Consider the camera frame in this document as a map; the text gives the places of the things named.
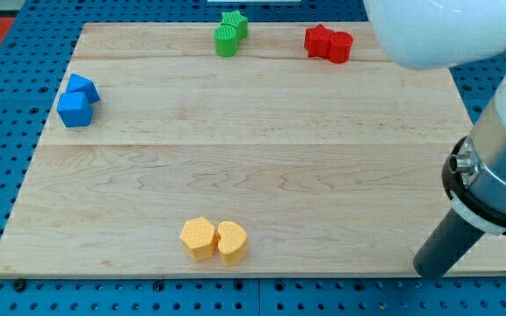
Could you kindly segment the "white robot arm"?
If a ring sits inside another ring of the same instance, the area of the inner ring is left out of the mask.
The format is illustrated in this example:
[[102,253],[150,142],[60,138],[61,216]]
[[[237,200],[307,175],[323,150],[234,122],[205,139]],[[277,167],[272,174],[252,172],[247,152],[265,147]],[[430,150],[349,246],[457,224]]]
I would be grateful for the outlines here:
[[[506,1],[368,0],[386,54],[413,70],[451,68],[506,54]],[[506,234],[506,76],[443,170],[459,227]]]

